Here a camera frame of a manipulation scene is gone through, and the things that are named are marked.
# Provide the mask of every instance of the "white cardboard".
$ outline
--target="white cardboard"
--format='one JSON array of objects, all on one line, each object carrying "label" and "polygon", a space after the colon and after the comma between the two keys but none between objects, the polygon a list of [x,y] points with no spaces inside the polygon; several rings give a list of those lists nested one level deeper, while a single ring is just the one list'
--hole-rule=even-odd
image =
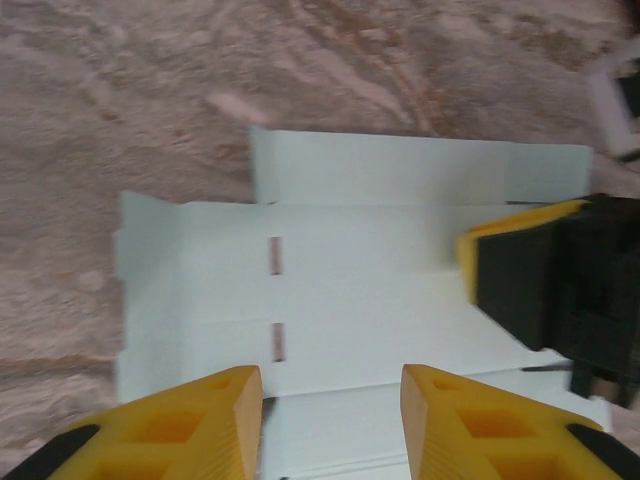
[{"label": "white cardboard", "polygon": [[[587,149],[259,129],[251,140],[261,205],[123,194],[121,401],[259,365],[265,394],[280,397],[263,480],[407,478],[405,363],[606,424],[604,404],[569,394],[557,374],[517,370],[557,355],[527,351],[467,303],[452,248],[466,228],[523,208],[506,202],[586,194]],[[271,237],[283,275],[270,274]],[[284,325],[281,363],[273,323]]]},{"label": "white cardboard", "polygon": [[250,140],[265,205],[557,202],[584,194],[591,157],[582,146],[261,128]]}]

